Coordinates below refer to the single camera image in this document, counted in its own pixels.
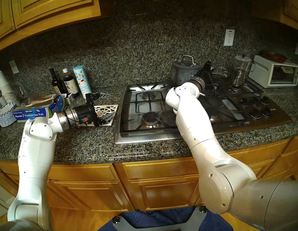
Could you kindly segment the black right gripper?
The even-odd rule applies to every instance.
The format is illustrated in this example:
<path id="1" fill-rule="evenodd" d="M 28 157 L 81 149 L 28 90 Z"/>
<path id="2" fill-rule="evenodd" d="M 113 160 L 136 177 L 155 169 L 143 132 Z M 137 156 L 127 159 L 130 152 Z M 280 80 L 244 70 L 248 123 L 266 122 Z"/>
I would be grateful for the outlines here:
<path id="1" fill-rule="evenodd" d="M 207 61 L 204 63 L 203 67 L 200 69 L 200 78 L 202 78 L 205 83 L 205 89 L 214 88 L 211 67 L 212 67 L 211 62 Z"/>

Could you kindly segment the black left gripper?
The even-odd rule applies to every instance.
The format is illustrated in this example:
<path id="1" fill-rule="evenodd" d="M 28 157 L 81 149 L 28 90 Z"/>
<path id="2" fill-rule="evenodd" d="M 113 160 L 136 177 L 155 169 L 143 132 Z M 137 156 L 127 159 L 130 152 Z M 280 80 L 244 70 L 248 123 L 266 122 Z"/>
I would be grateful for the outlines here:
<path id="1" fill-rule="evenodd" d="M 112 122 L 112 120 L 115 117 L 116 111 L 98 117 L 94 108 L 94 99 L 102 99 L 110 96 L 111 94 L 107 93 L 87 93 L 86 103 L 82 106 L 76 107 L 78 124 L 80 125 L 93 123 L 94 126 L 98 126 L 99 124 L 106 124 Z"/>

